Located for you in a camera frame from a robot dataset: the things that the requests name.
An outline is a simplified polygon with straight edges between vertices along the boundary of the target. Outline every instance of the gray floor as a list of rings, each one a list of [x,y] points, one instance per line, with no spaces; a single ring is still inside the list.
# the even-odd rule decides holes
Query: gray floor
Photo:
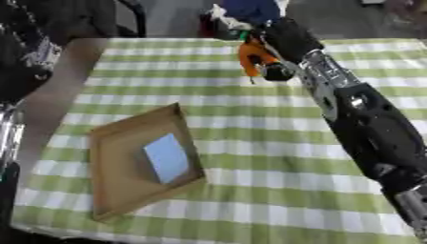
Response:
[[[147,10],[149,36],[196,37],[197,15],[220,0],[139,0]],[[362,7],[358,0],[290,0],[289,16],[322,39],[413,37],[388,24],[382,6]],[[132,15],[118,5],[119,23],[133,27]]]
[[[146,8],[148,35],[151,37],[196,37],[197,15],[218,2],[218,0],[141,1]],[[411,32],[396,30],[386,24],[382,8],[362,8],[357,0],[291,0],[288,13],[323,39],[415,37]],[[132,14],[123,8],[118,10],[118,19],[126,26],[134,26]],[[57,69],[62,71],[69,69],[70,62],[73,62],[72,57],[73,55],[67,58]],[[28,180],[30,170],[39,159],[49,137],[59,125],[75,95],[83,87],[83,80],[83,77],[77,79],[64,75],[56,77],[47,86],[32,94],[23,104],[27,130],[19,155],[23,169],[21,184]]]

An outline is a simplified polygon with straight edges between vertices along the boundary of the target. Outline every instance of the cardboard box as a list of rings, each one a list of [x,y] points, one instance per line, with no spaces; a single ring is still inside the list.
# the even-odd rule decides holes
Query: cardboard box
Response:
[[[173,133],[189,159],[189,169],[161,184],[141,148]],[[90,134],[93,218],[98,221],[171,198],[206,181],[178,104],[95,128]]]

